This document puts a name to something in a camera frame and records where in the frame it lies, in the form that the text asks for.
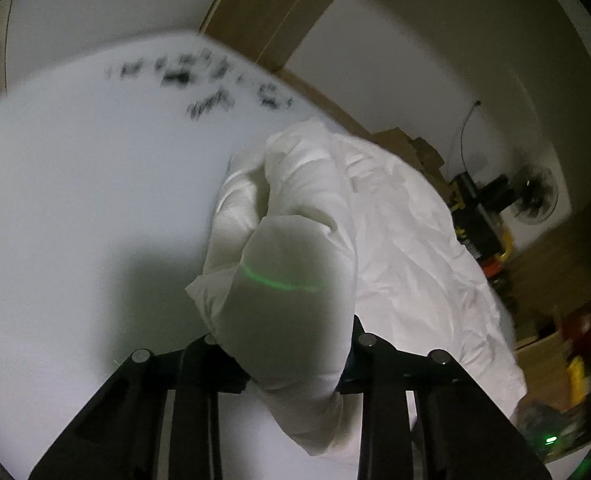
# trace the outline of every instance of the white cloth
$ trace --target white cloth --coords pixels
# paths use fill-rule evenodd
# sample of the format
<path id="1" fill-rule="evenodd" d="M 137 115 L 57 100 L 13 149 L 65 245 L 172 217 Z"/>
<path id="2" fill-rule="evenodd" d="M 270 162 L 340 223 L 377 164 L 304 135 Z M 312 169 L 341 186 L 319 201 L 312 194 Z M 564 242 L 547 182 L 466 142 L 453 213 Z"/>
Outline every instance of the white cloth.
<path id="1" fill-rule="evenodd" d="M 234 156 L 204 273 L 187 292 L 311 454 L 359 454 L 361 400 L 333 393 L 354 313 L 400 350 L 450 352 L 507 416 L 526 393 L 491 289 L 437 192 L 398 157 L 319 120 Z"/>

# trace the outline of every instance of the white wall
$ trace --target white wall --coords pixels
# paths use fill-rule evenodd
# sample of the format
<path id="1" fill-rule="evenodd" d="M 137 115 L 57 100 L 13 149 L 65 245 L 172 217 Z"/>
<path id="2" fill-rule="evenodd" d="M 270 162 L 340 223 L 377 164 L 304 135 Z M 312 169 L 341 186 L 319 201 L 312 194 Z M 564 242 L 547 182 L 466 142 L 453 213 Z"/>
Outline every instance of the white wall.
<path id="1" fill-rule="evenodd" d="M 12 87 L 31 73 L 129 36 L 200 27 L 213 0 L 13 0 L 6 46 Z"/>
<path id="2" fill-rule="evenodd" d="M 591 58 L 556 0 L 335 0 L 287 64 L 374 132 L 400 126 L 477 180 L 524 160 L 557 173 L 567 204 L 591 199 Z"/>

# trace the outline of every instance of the green light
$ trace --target green light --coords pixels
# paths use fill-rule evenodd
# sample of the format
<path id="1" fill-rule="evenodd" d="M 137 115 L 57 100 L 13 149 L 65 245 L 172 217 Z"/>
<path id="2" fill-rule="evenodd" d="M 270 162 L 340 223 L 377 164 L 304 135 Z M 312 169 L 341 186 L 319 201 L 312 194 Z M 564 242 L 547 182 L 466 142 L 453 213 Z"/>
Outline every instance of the green light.
<path id="1" fill-rule="evenodd" d="M 269 280 L 264 276 L 256 274 L 244 264 L 240 264 L 240 267 L 242 267 L 242 270 L 244 270 L 245 274 L 254 282 L 261 283 L 262 285 L 266 285 L 269 288 L 277 288 L 277 290 L 285 290 L 287 292 L 292 292 L 295 290 L 304 290 L 305 292 L 316 292 L 320 288 L 319 286 L 290 285 L 289 283 L 276 282 L 274 280 Z"/>

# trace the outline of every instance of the folded cloth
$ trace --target folded cloth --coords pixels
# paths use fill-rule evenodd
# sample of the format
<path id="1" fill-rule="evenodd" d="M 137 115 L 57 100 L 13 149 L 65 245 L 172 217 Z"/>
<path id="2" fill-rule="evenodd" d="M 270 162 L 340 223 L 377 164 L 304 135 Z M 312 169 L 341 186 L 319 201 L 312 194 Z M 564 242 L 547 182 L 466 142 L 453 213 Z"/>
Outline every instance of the folded cloth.
<path id="1" fill-rule="evenodd" d="M 361 399 L 334 393 L 354 313 L 400 350 L 446 349 L 507 416 L 526 393 L 444 201 L 395 155 L 316 119 L 232 158 L 187 292 L 311 454 L 359 454 Z"/>

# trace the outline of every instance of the wrinkled fabric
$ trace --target wrinkled fabric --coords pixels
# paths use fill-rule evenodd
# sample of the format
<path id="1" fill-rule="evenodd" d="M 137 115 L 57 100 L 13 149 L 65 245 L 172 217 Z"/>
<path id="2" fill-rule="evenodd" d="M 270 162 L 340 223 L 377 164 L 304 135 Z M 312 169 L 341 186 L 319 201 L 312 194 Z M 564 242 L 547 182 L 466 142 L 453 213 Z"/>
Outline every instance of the wrinkled fabric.
<path id="1" fill-rule="evenodd" d="M 334 393 L 354 314 L 400 350 L 447 350 L 507 416 L 526 393 L 496 300 L 437 192 L 400 158 L 316 119 L 234 156 L 187 292 L 311 454 L 359 455 L 361 399 Z"/>

